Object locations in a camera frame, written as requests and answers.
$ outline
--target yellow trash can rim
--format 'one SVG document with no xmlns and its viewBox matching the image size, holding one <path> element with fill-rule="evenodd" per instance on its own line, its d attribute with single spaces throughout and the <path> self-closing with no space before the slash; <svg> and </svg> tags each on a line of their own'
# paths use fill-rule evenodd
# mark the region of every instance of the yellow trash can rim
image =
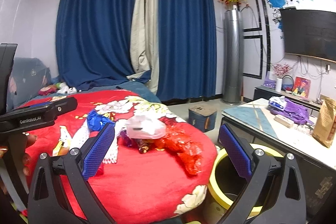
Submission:
<svg viewBox="0 0 336 224">
<path fill-rule="evenodd" d="M 253 147 L 253 149 L 262 149 L 265 151 L 265 153 L 267 155 L 270 156 L 274 156 L 274 157 L 283 157 L 283 155 L 281 155 L 279 152 L 275 151 L 272 148 L 269 148 L 267 146 L 264 145 L 260 145 L 260 144 L 254 144 L 251 143 L 251 146 Z M 212 197 L 216 200 L 216 202 L 221 205 L 223 208 L 225 208 L 226 210 L 228 210 L 230 208 L 230 206 L 232 205 L 233 201 L 231 199 L 229 199 L 219 188 L 217 181 L 216 181 L 216 177 L 215 177 L 215 170 L 216 167 L 218 165 L 218 163 L 227 156 L 226 150 L 223 148 L 222 150 L 220 150 L 220 152 L 218 153 L 215 163 L 213 165 L 212 171 L 211 171 L 211 175 L 210 175 L 210 181 L 209 181 L 209 185 L 208 185 L 208 189 L 210 194 L 212 195 Z M 262 206 L 259 207 L 253 207 L 250 216 L 256 216 L 260 213 Z"/>
</svg>

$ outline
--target red picture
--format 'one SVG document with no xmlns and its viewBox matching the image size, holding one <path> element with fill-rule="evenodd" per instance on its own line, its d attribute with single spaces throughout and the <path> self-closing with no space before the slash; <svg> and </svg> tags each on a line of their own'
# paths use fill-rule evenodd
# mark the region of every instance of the red picture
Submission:
<svg viewBox="0 0 336 224">
<path fill-rule="evenodd" d="M 293 94 L 308 98 L 310 90 L 310 80 L 302 77 L 296 77 L 293 87 Z"/>
</svg>

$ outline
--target television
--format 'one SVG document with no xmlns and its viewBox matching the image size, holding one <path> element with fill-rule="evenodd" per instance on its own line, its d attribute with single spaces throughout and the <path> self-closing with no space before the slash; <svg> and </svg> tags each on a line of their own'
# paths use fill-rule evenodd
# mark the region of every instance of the television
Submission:
<svg viewBox="0 0 336 224">
<path fill-rule="evenodd" d="M 280 9 L 285 53 L 336 63 L 336 13 Z"/>
</svg>

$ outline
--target purple backpack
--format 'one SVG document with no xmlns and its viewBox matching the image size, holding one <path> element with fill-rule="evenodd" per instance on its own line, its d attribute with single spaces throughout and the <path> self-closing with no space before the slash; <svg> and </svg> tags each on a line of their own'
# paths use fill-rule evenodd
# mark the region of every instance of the purple backpack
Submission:
<svg viewBox="0 0 336 224">
<path fill-rule="evenodd" d="M 285 101 L 287 105 L 284 110 L 278 110 L 272 107 L 270 112 L 273 115 L 283 115 L 297 124 L 306 124 L 307 122 L 313 124 L 313 122 L 309 120 L 309 113 L 306 107 L 295 104 L 287 98 L 285 98 Z"/>
</svg>

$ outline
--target human hand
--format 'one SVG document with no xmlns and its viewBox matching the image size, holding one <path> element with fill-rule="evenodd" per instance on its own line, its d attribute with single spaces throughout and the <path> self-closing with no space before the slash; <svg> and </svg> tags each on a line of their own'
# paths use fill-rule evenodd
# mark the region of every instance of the human hand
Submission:
<svg viewBox="0 0 336 224">
<path fill-rule="evenodd" d="M 32 146 L 37 140 L 37 135 L 27 135 L 27 146 L 26 147 L 30 147 Z M 0 158 L 3 157 L 3 155 L 8 151 L 8 148 L 6 146 L 0 146 Z M 27 153 L 24 153 L 23 154 L 23 157 L 22 157 L 22 163 L 24 165 L 23 167 L 23 173 L 26 175 L 26 176 L 29 176 L 30 175 L 30 170 L 28 168 L 27 165 L 29 165 L 30 161 L 31 161 L 31 157 L 27 154 Z M 2 183 L 2 181 L 0 180 L 0 187 L 1 189 L 6 192 L 6 189 Z"/>
</svg>

